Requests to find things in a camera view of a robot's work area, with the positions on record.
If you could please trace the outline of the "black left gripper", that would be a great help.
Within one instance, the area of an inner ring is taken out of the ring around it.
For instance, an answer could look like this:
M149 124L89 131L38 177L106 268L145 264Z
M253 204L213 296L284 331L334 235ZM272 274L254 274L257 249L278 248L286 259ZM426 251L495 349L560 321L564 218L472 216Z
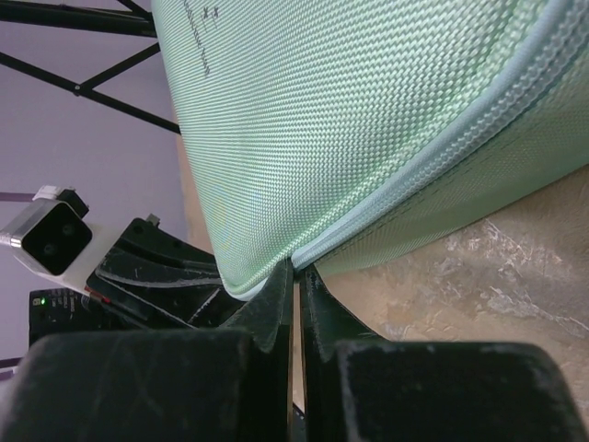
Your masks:
M213 254L135 218L89 278L88 292L29 293L29 344L68 332L216 328L244 303L227 294Z

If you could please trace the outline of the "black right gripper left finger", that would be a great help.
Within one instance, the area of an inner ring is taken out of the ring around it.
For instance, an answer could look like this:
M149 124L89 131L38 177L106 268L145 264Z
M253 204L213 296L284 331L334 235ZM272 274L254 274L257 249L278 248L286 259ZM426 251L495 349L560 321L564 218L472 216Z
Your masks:
M5 441L288 441L294 269L215 329L86 331L35 343L1 401Z

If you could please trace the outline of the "mint green medicine case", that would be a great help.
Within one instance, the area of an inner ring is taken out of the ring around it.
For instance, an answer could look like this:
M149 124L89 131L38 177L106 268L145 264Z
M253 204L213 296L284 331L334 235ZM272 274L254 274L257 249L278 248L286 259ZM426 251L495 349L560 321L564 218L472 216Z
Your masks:
M155 1L221 279L393 260L588 161L584 1Z

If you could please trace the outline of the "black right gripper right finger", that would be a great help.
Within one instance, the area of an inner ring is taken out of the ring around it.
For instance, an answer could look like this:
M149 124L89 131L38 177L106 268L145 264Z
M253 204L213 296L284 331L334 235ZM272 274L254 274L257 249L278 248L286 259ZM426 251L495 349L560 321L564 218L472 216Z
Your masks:
M367 327L314 267L300 279L311 441L584 441L556 363L511 342L393 342Z

